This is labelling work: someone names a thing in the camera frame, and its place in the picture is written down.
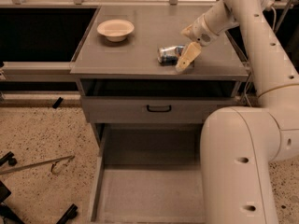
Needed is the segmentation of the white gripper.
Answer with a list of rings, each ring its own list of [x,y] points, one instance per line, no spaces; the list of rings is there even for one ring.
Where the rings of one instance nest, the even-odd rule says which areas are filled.
[[[180,33],[196,42],[186,45],[181,52],[176,64],[178,72],[184,71],[199,56],[202,47],[209,46],[218,38],[218,35],[213,33],[207,26],[204,15],[201,15],[192,25],[185,27]]]

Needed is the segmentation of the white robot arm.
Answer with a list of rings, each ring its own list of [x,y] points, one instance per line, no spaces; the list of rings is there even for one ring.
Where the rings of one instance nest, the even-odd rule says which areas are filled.
[[[297,155],[299,76],[266,21],[265,0],[220,0],[183,30],[192,42],[176,66],[184,70],[204,35],[239,26],[258,106],[213,112],[200,139],[206,224],[278,224],[268,164]]]

